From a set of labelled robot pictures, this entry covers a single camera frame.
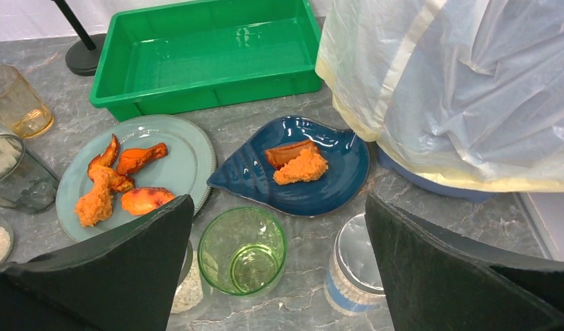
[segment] white backdrop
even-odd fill
[[[325,16],[331,0],[310,0],[315,14]],[[67,0],[90,34],[107,32],[112,15],[136,8],[182,0]],[[0,0],[0,41],[76,35],[51,0]]]

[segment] black round base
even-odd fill
[[[99,64],[99,57],[101,56],[101,50],[103,49],[103,42],[105,41],[105,33],[91,36],[91,39],[96,46],[94,50],[88,50],[82,41],[78,41],[67,51],[67,55],[65,56],[67,68],[76,75],[95,75],[97,64]]]

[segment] countertop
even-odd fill
[[[65,53],[77,38],[42,39],[0,43],[0,64],[16,66],[50,106],[53,127],[28,146],[62,175],[78,151],[117,121],[105,109],[88,101],[93,77],[73,75],[65,65]],[[347,125],[333,109],[331,92],[243,103],[235,106],[181,114],[204,129],[222,163],[258,128],[284,115],[298,114],[337,127]],[[251,201],[212,190],[196,216],[202,230],[221,212],[234,206],[255,205],[271,212],[288,238],[288,257],[280,284],[266,298],[251,301],[220,300],[184,330],[393,330],[387,304],[357,317],[333,310],[324,291],[331,248],[337,231],[351,217],[364,211],[368,193],[395,204],[445,228],[499,248],[541,257],[542,252],[527,216],[514,194],[499,194],[485,203],[440,197],[415,187],[374,161],[367,185],[348,205],[315,219],[296,219]],[[17,243],[10,257],[24,262],[37,255],[72,245],[52,207],[28,216],[5,211],[14,226]]]

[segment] white plastic bag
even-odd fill
[[[421,177],[564,192],[564,0],[333,0],[316,71]]]

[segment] green plastic tray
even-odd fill
[[[120,12],[89,97],[119,121],[315,92],[308,0],[200,0]]]

